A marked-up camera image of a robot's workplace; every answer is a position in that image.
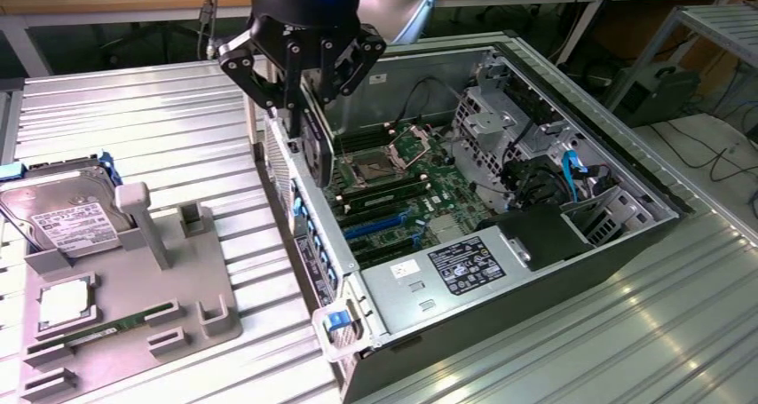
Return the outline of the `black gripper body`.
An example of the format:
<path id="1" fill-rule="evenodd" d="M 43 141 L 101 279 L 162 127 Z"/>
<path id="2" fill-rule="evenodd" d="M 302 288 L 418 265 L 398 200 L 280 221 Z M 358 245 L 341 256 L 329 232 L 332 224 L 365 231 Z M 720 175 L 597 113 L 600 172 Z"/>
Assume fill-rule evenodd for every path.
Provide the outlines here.
<path id="1" fill-rule="evenodd" d="M 360 0 L 250 0 L 249 34 L 290 26 L 336 36 L 357 36 Z"/>

